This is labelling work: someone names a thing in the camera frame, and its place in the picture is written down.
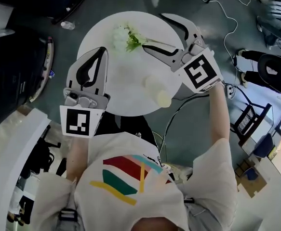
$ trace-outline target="water bottle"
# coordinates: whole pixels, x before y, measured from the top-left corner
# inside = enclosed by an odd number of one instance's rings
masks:
[[[61,22],[61,27],[67,30],[74,30],[75,29],[75,24],[71,23],[69,21],[63,21]]]
[[[159,107],[167,108],[171,105],[171,96],[166,87],[155,76],[149,75],[144,78],[143,85],[147,94]]]

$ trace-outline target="white desk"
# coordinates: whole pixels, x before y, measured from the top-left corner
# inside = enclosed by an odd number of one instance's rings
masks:
[[[49,123],[46,114],[33,109],[15,129],[6,148],[0,152],[0,231],[5,230],[10,200],[18,177]]]
[[[253,198],[239,185],[231,231],[281,231],[281,174],[267,157],[261,162],[254,155],[250,159],[267,184]]]
[[[77,59],[97,47],[106,47],[109,53],[106,93],[111,96],[106,111],[119,116],[142,116],[159,109],[145,92],[142,83],[145,77],[156,76],[167,87],[171,97],[177,93],[182,81],[169,66],[147,54],[142,47],[127,53],[114,50],[112,30],[126,22],[146,38],[183,49],[179,36],[162,19],[148,13],[130,11],[113,14],[91,28],[80,45]],[[172,47],[154,45],[174,51]]]

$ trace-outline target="floor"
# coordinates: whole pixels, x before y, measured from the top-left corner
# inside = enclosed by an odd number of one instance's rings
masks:
[[[241,48],[281,54],[281,50],[278,48],[271,51],[266,48],[263,34],[256,28],[256,16],[264,11],[262,5],[255,0],[252,0],[248,7],[237,0],[218,1],[222,3],[227,15],[236,18],[239,23],[236,33],[227,38],[227,47],[231,54]],[[31,27],[45,37],[52,36],[55,42],[53,65],[55,77],[48,82],[43,94],[32,104],[34,107],[47,113],[51,120],[60,122],[59,105],[64,102],[63,88],[66,83],[67,71],[76,60],[82,39],[98,21],[123,11],[142,11],[154,15],[175,13],[190,19],[198,26],[211,50],[214,50],[215,59],[221,68],[225,82],[234,83],[236,69],[225,51],[223,39],[228,32],[235,28],[236,23],[225,18],[222,9],[216,2],[205,4],[201,0],[159,0],[158,7],[155,8],[151,0],[85,0],[68,18],[69,21],[76,24],[76,29],[73,31],[54,26],[47,18],[20,11],[15,11],[12,14],[10,25]],[[183,32],[177,28],[175,30],[183,39]],[[238,67],[243,71],[252,69],[251,63],[243,59],[239,60]],[[281,100],[277,99],[277,93],[253,84],[250,84],[245,92],[255,103],[272,104],[274,106],[274,122],[277,124],[281,117]],[[244,99],[240,93],[237,93],[233,101],[228,100],[232,122],[238,118],[234,110],[236,106],[242,106],[242,101]],[[181,101],[174,100],[171,107],[146,115],[152,130],[160,135],[164,134],[168,120],[181,103]],[[208,98],[195,100],[185,106],[174,119],[166,137],[168,161],[192,166],[193,160],[210,147],[209,131]],[[230,145],[234,166],[247,157],[246,153],[239,147],[238,141],[237,136],[231,134]]]

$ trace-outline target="white cable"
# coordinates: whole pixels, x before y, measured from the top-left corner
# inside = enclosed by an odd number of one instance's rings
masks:
[[[248,4],[245,4],[245,3],[243,3],[241,0],[238,0],[238,1],[240,1],[240,3],[244,4],[245,6],[248,6],[248,5],[250,4],[250,2],[251,2],[251,0],[250,0],[250,1],[248,2]],[[233,34],[233,33],[236,32],[239,23],[238,23],[238,21],[237,21],[236,19],[234,19],[234,18],[232,18],[232,17],[229,17],[229,16],[226,14],[226,12],[225,12],[225,10],[224,10],[222,4],[221,4],[219,1],[217,1],[217,0],[212,0],[212,1],[210,1],[210,2],[217,2],[217,3],[219,4],[219,6],[222,8],[222,10],[223,10],[223,12],[224,12],[226,18],[231,19],[231,20],[233,20],[233,21],[236,22],[236,27],[235,27],[235,29],[234,29],[232,32],[227,33],[226,36],[224,37],[224,47],[225,47],[225,49],[226,49],[226,51],[227,51],[228,55],[230,56],[231,61],[232,61],[232,63],[233,63],[232,55],[230,54],[229,50],[228,50],[227,47],[226,47],[226,38],[227,38],[230,34]],[[235,77],[234,86],[236,85],[237,75],[238,75],[238,68],[236,67],[236,77]]]
[[[152,133],[154,133],[155,135],[157,135],[161,140],[163,139],[163,137],[161,135],[159,135],[157,132],[152,131]]]
[[[247,3],[247,4],[245,4],[244,2],[242,2],[241,0],[238,0],[240,3],[242,3],[243,5],[245,5],[245,6],[248,6],[250,3],[251,3],[251,0]]]

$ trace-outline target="white round table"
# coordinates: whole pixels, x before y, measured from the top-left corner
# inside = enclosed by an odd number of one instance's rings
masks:
[[[160,108],[143,87],[145,77],[156,76],[171,97],[177,93],[182,81],[169,66],[146,53],[142,47],[124,53],[114,49],[113,29],[126,22],[146,38],[183,49],[179,36],[162,19],[148,13],[129,11],[113,14],[91,28],[80,45],[77,59],[97,47],[106,47],[109,54],[106,93],[111,96],[106,111],[119,116],[142,116]],[[150,44],[174,51],[169,46]]]

